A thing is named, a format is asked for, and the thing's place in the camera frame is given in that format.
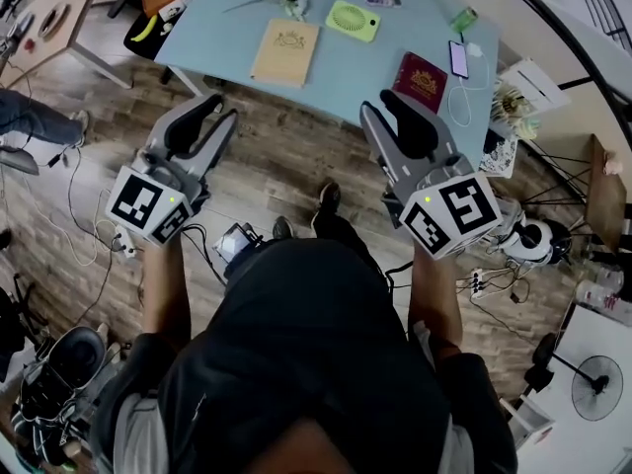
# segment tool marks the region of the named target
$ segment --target beige notebook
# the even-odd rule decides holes
[[[257,81],[301,88],[320,27],[298,21],[273,19],[259,47],[251,77]]]

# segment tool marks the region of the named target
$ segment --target smartphone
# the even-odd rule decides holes
[[[222,235],[221,239],[213,244],[212,248],[224,262],[230,264],[233,258],[246,249],[251,242],[244,229],[235,223]]]
[[[450,41],[450,60],[452,62],[452,73],[463,79],[469,77],[467,72],[467,52],[462,43]]]

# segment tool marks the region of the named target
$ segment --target phone charging cable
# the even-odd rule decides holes
[[[485,59],[485,66],[487,67],[487,73],[485,74],[485,86],[480,88],[470,88],[469,86],[465,86],[463,84],[463,78],[458,76],[458,86],[454,86],[450,89],[447,94],[447,111],[450,114],[452,120],[458,124],[461,128],[467,128],[472,122],[472,108],[470,107],[470,99],[467,96],[468,91],[483,91],[487,90],[490,87],[490,62],[487,59],[487,56],[483,52],[481,47],[473,42],[469,42],[467,44],[467,54],[469,56],[473,56],[476,58],[483,57]],[[465,104],[467,105],[467,123],[462,123],[454,117],[454,113],[452,112],[452,96],[456,90],[463,90],[463,98],[465,99]]]

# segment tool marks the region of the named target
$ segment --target red passport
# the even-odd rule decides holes
[[[409,51],[404,54],[393,91],[414,98],[436,114],[446,83],[445,72]]]

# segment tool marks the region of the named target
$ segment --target electric fan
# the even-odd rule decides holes
[[[589,422],[608,416],[623,393],[621,368],[608,356],[591,356],[577,368],[573,377],[573,406]]]
[[[375,39],[380,17],[344,0],[337,0],[325,24],[354,39],[371,42]]]
[[[533,353],[534,366],[524,375],[526,382],[537,392],[545,388],[553,379],[553,372],[547,365],[555,358],[575,372],[571,384],[571,398],[577,413],[590,422],[603,420],[616,408],[623,394],[623,373],[621,368],[608,356],[591,356],[579,367],[555,355],[557,336],[544,336]]]

